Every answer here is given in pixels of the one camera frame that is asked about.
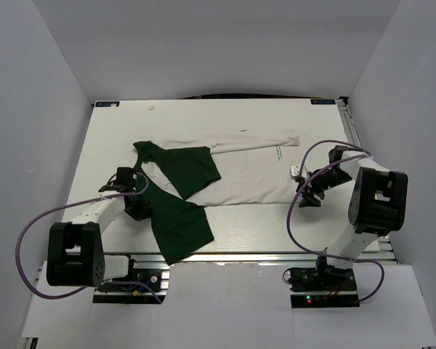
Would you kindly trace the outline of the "white green-sleeved t-shirt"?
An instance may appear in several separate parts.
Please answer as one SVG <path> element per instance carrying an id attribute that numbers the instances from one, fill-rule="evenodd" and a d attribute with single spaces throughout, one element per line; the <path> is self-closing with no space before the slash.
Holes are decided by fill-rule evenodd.
<path id="1" fill-rule="evenodd" d="M 166 263 L 185 259 L 214 240 L 209 206 L 282 204 L 295 183 L 290 167 L 299 136 L 215 135 L 197 140 L 134 143 L 137 187 L 152 204 L 151 228 Z"/>

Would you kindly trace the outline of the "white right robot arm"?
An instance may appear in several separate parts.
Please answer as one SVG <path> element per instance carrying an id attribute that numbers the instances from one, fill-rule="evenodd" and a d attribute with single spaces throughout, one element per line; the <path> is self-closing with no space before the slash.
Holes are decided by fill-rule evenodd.
<path id="1" fill-rule="evenodd" d="M 356 145 L 336 141 L 328 153 L 328 166 L 313 172 L 296 166 L 299 207 L 319 207 L 329 189 L 355 182 L 344 232 L 317 258 L 315 284 L 329 290 L 346 278 L 353 263 L 378 238 L 402 228 L 405 220 L 408 175 L 378 165 L 370 153 Z"/>

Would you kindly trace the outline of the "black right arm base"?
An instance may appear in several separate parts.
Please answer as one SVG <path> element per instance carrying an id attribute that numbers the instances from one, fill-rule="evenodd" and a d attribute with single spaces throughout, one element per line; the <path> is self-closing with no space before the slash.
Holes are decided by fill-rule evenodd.
<path id="1" fill-rule="evenodd" d="M 358 288 L 352 269 L 344 276 L 321 273 L 316 268 L 288 268 L 283 281 L 290 286 L 293 309 L 357 308 Z"/>

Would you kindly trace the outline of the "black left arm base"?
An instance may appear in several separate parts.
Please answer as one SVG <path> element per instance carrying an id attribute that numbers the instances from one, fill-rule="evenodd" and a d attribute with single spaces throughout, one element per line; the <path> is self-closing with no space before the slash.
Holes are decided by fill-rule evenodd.
<path id="1" fill-rule="evenodd" d="M 170 267 L 157 255 L 127 254 L 126 276 L 113 278 L 94 291 L 94 304 L 159 305 L 169 287 Z"/>

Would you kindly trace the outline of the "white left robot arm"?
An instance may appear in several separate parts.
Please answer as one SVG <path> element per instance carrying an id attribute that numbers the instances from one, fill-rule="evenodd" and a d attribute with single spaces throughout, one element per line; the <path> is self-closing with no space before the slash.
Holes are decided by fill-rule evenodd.
<path id="1" fill-rule="evenodd" d="M 102 235 L 121 214 L 140 221 L 150 214 L 143 197 L 149 179 L 145 174 L 119 167 L 99 196 L 85 204 L 83 212 L 67 222 L 56 222 L 49 231 L 47 281 L 52 286 L 99 287 L 114 279 L 124 290 L 136 287 L 139 272 L 126 255 L 107 255 Z"/>

